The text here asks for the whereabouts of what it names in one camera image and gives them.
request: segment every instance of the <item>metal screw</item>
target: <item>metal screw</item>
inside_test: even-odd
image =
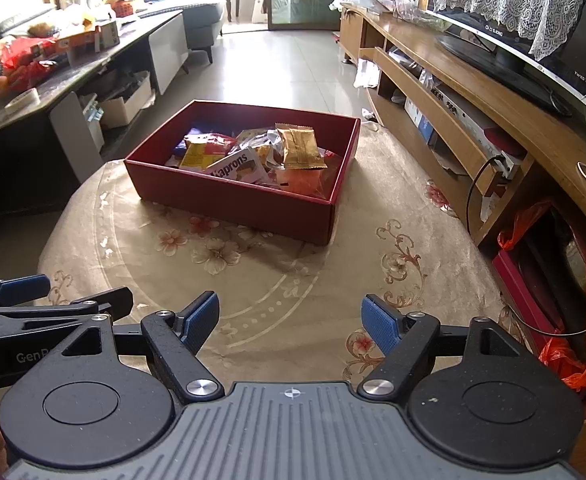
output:
[[[362,389],[369,395],[388,395],[394,390],[394,386],[386,379],[371,379],[362,384]]]
[[[218,388],[217,383],[210,379],[195,379],[186,385],[186,391],[198,397],[214,394]]]

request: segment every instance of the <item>wooden drawer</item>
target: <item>wooden drawer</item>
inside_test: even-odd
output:
[[[444,110],[435,96],[426,90],[406,69],[396,63],[383,49],[379,47],[375,49],[374,61],[382,72],[397,85],[397,88],[404,92],[425,115],[469,176],[474,177],[477,175],[488,157],[484,155],[484,152],[459,121]],[[495,168],[489,166],[477,181],[477,189],[484,196],[492,195],[496,184],[499,182],[500,174]]]
[[[340,45],[354,63],[358,62],[363,27],[364,18],[360,14],[344,10],[340,24]]]

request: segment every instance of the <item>red gift box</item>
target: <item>red gift box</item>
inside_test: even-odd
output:
[[[358,147],[360,122],[353,117],[289,108],[192,101],[142,142],[124,163],[143,200],[326,245],[346,170]],[[237,135],[248,128],[273,127],[275,123],[310,126],[318,146],[342,157],[329,199],[164,166],[173,147],[192,127]]]

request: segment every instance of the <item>gray sofa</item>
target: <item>gray sofa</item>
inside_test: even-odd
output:
[[[191,50],[204,50],[209,62],[213,62],[211,47],[222,30],[221,2],[207,4],[180,4],[175,0],[160,0],[150,3],[147,10],[139,12],[141,18],[155,16],[163,12],[181,10],[184,18],[186,42]]]

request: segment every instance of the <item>yellow snack wrapper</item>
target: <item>yellow snack wrapper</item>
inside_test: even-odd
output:
[[[317,149],[315,132],[308,126],[276,124],[284,144],[284,168],[287,170],[322,170],[324,159]]]

